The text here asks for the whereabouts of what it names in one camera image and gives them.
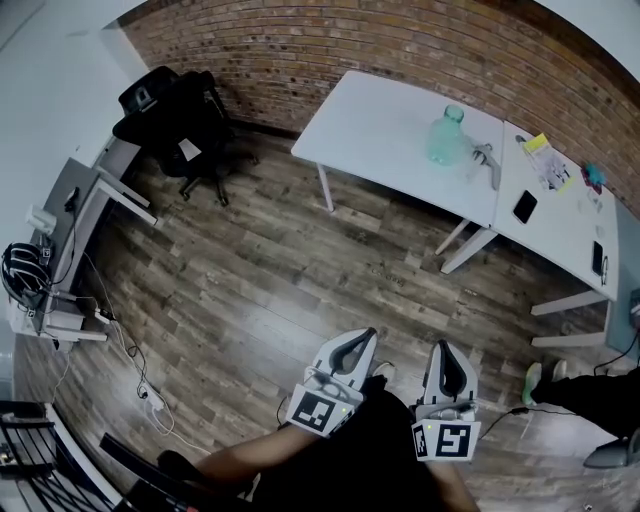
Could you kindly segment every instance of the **desk leg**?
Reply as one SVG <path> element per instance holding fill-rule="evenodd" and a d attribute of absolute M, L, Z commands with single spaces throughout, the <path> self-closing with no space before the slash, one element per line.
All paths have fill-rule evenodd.
<path fill-rule="evenodd" d="M 480 228 L 453 256 L 444 262 L 440 272 L 450 274 L 497 236 L 498 233 L 495 231 Z"/>
<path fill-rule="evenodd" d="M 436 249 L 436 256 L 440 254 L 442 251 L 444 251 L 447 247 L 449 247 L 451 242 L 453 242 L 456 239 L 456 237 L 460 233 L 462 233 L 462 230 L 466 228 L 468 225 L 469 225 L 469 221 L 467 219 L 462 219 L 462 222 L 455 227 L 455 229 L 446 238 L 446 240 L 440 244 L 440 247 Z"/>
<path fill-rule="evenodd" d="M 134 203 L 131 199 L 126 197 L 124 194 L 121 194 L 120 192 L 118 192 L 106 181 L 99 179 L 97 186 L 100 188 L 100 190 L 105 192 L 111 199 L 127 207 L 129 210 L 135 213 L 138 217 L 148 222 L 152 226 L 155 226 L 156 222 L 158 222 L 158 219 L 156 219 L 153 215 L 150 215 L 149 212 L 147 212 L 144 208 L 141 208 L 136 203 Z"/>
<path fill-rule="evenodd" d="M 98 172 L 100 173 L 100 179 L 102 179 L 103 181 L 106 181 L 118 192 L 120 192 L 121 194 L 124 194 L 125 196 L 129 196 L 136 203 L 142 205 L 143 208 L 149 208 L 149 204 L 150 204 L 149 201 L 147 201 L 144 197 L 138 194 L 135 190 L 130 189 L 124 183 L 122 183 L 118 178 L 116 178 L 112 174 L 109 174 L 107 171 L 105 171 L 104 169 L 101 169 L 100 167 L 98 167 Z"/>
<path fill-rule="evenodd" d="M 593 334 L 574 334 L 572 336 L 545 336 L 533 338 L 531 345 L 534 347 L 598 347 L 604 345 L 606 332 Z"/>
<path fill-rule="evenodd" d="M 589 290 L 588 292 L 572 295 L 571 297 L 533 306 L 531 308 L 531 314 L 534 316 L 548 315 L 549 313 L 557 313 L 558 311 L 566 311 L 567 309 L 589 306 L 590 304 L 596 304 L 603 300 L 607 300 L 606 297 L 603 297 L 595 290 Z"/>
<path fill-rule="evenodd" d="M 335 210 L 333 207 L 333 201 L 331 200 L 331 191 L 329 190 L 329 182 L 327 181 L 327 173 L 324 170 L 322 164 L 316 164 L 318 167 L 318 174 L 320 175 L 320 183 L 322 183 L 322 190 L 324 192 L 324 198 L 327 201 L 327 209 L 332 212 Z"/>
<path fill-rule="evenodd" d="M 48 326 L 46 332 L 40 333 L 40 337 L 77 343 L 80 340 L 107 341 L 108 335 L 99 331 L 83 331 L 81 329 L 65 329 L 63 327 Z"/>
<path fill-rule="evenodd" d="M 599 293 L 587 292 L 580 293 L 578 295 L 574 295 L 573 297 L 567 297 L 567 299 L 575 299 L 576 297 L 586 296 L 588 293 L 595 293 L 600 297 L 600 300 L 593 300 L 591 302 L 584 302 L 581 304 L 582 306 L 588 306 L 589 304 L 594 304 L 596 302 L 600 302 L 605 299 Z M 553 302 L 548 302 L 547 304 L 542 304 L 542 306 L 546 306 L 549 304 L 553 304 Z M 607 303 L 607 316 L 604 321 L 604 329 L 602 332 L 595 332 L 592 334 L 574 334 L 571 336 L 544 336 L 540 338 L 533 338 L 531 340 L 531 345 L 534 347 L 598 347 L 600 345 L 604 345 L 607 340 L 607 332 L 609 331 L 609 322 L 611 321 L 611 311 L 612 311 L 612 302 L 608 301 Z"/>

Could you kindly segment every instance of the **smartphone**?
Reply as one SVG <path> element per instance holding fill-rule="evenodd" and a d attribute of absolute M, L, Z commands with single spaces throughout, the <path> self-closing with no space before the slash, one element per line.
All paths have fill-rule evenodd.
<path fill-rule="evenodd" d="M 591 270 L 596 275 L 602 276 L 602 246 L 598 242 L 593 242 L 593 259 L 591 260 Z"/>
<path fill-rule="evenodd" d="M 538 200 L 531 195 L 531 192 L 525 190 L 522 193 L 522 197 L 518 201 L 518 204 L 516 204 L 516 207 L 513 209 L 513 214 L 520 222 L 526 224 L 537 204 Z"/>

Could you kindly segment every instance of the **power adapter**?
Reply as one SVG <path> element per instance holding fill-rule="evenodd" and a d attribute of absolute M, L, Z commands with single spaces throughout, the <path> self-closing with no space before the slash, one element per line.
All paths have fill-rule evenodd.
<path fill-rule="evenodd" d="M 154 411 L 161 411 L 164 409 L 164 402 L 160 399 L 160 396 L 151 386 L 147 389 L 147 400 L 151 404 L 151 408 Z"/>
<path fill-rule="evenodd" d="M 109 325 L 111 322 L 115 320 L 113 314 L 111 314 L 106 309 L 96 308 L 95 309 L 95 317 L 100 320 L 103 324 Z"/>

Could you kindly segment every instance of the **sneaker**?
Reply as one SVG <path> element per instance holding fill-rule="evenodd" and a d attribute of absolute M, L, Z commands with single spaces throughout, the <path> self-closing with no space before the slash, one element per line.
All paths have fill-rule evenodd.
<path fill-rule="evenodd" d="M 541 379 L 542 365 L 540 363 L 533 363 L 527 370 L 527 375 L 524 378 L 524 389 L 522 390 L 522 403 L 527 407 L 538 405 L 534 399 L 531 398 L 531 392 L 540 384 Z"/>
<path fill-rule="evenodd" d="M 553 367 L 553 376 L 551 382 L 558 382 L 559 380 L 567 377 L 567 362 L 564 359 L 560 359 Z"/>
<path fill-rule="evenodd" d="M 376 375 L 382 375 L 385 379 L 387 379 L 387 384 L 391 384 L 396 378 L 396 367 L 393 366 L 389 361 L 386 361 L 380 364 L 373 373 L 371 374 L 373 377 Z"/>

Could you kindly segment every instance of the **light blue bottle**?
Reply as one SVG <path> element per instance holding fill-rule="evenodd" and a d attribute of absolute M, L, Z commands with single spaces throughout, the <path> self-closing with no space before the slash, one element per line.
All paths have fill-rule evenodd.
<path fill-rule="evenodd" d="M 427 158 L 440 165 L 454 166 L 466 160 L 471 154 L 471 143 L 462 131 L 460 123 L 464 111 L 449 105 L 444 116 L 431 124 L 427 139 Z"/>

